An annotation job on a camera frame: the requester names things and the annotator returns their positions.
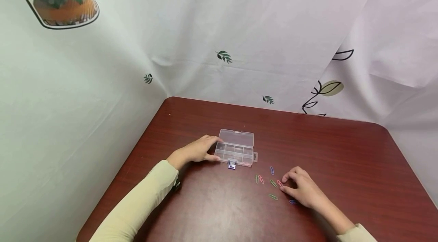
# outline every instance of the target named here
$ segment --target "beige sleeve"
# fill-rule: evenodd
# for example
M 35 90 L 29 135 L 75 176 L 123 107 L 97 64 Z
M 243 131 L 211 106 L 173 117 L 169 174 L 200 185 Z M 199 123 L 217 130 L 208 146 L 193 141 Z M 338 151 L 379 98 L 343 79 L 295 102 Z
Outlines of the beige sleeve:
M 178 171 L 163 160 L 109 213 L 90 242 L 131 242 L 146 218 L 170 192 Z
M 377 242 L 361 224 L 356 224 L 347 233 L 338 236 L 338 240 L 340 242 Z

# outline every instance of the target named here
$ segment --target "curtain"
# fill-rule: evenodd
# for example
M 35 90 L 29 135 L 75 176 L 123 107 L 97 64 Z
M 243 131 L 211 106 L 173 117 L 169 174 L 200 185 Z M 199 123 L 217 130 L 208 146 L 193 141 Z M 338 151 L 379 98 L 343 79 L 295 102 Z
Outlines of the curtain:
M 438 0 L 368 0 L 301 109 L 386 127 L 435 204 L 437 5 Z
M 167 97 L 301 110 L 366 2 L 0 0 L 0 239 L 73 241 Z

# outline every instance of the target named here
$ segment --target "box lid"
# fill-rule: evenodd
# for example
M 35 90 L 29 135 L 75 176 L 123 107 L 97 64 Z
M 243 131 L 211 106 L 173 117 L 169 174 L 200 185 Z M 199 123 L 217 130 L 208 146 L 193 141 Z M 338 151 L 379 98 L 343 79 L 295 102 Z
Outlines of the box lid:
M 219 138 L 221 138 L 224 143 L 254 147 L 254 133 L 251 132 L 238 132 L 221 129 L 219 132 Z

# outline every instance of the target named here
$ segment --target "wooden table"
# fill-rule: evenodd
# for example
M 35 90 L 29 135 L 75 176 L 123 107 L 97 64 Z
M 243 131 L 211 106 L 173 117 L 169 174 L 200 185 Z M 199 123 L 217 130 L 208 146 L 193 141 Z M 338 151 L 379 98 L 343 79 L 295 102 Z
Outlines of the wooden table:
M 332 202 L 378 241 L 437 241 L 438 211 L 385 128 L 172 97 L 156 113 L 77 242 L 88 241 L 157 162 L 220 129 L 253 132 L 259 161 L 236 170 L 225 163 L 191 164 L 180 174 L 181 190 L 151 214 L 136 241 L 328 241 L 332 234 L 317 214 L 289 204 L 269 183 L 294 166 L 307 170 Z M 264 177 L 264 185 L 256 184 L 256 174 Z

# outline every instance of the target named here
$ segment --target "potted plant illustration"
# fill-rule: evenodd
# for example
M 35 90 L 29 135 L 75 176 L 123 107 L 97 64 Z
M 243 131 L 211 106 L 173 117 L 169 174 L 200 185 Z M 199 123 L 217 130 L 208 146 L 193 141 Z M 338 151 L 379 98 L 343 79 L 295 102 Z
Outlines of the potted plant illustration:
M 91 22 L 97 17 L 95 0 L 33 0 L 41 20 L 49 26 L 73 26 Z

